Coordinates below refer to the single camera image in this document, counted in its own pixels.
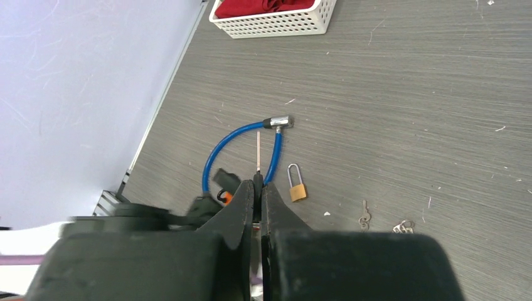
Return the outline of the orange black padlock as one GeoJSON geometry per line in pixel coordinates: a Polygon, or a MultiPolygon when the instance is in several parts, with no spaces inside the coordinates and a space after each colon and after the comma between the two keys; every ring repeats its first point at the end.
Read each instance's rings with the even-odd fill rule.
{"type": "Polygon", "coordinates": [[[236,174],[227,172],[223,168],[219,168],[215,172],[213,181],[221,188],[216,198],[223,204],[229,204],[231,202],[241,184],[241,180],[236,174]]]}

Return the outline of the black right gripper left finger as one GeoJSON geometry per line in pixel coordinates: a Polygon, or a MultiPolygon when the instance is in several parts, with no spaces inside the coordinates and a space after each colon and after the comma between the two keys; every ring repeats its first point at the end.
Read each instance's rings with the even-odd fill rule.
{"type": "Polygon", "coordinates": [[[250,300],[254,186],[212,217],[121,204],[74,217],[46,253],[26,300],[250,300]]]}

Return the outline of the black headed key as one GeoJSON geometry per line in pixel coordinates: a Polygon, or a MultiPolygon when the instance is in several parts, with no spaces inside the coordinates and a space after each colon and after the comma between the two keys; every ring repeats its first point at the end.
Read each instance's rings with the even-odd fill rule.
{"type": "Polygon", "coordinates": [[[253,223],[259,224],[261,218],[261,193],[263,188],[263,176],[261,174],[260,162],[260,131],[257,131],[256,136],[256,173],[253,177],[254,199],[253,199],[253,223]]]}

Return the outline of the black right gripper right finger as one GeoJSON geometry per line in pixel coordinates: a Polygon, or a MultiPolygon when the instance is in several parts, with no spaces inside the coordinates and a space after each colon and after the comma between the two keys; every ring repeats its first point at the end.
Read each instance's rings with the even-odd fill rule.
{"type": "Polygon", "coordinates": [[[392,232],[319,231],[269,184],[262,191],[265,300],[463,300],[433,238],[392,232]]]}

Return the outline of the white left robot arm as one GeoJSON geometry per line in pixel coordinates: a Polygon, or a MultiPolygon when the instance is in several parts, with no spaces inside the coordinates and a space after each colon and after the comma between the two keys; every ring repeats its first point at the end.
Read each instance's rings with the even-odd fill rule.
{"type": "Polygon", "coordinates": [[[106,217],[76,217],[45,253],[26,293],[2,300],[211,300],[221,236],[201,231],[222,206],[196,198],[184,216],[121,203],[106,217]]]}

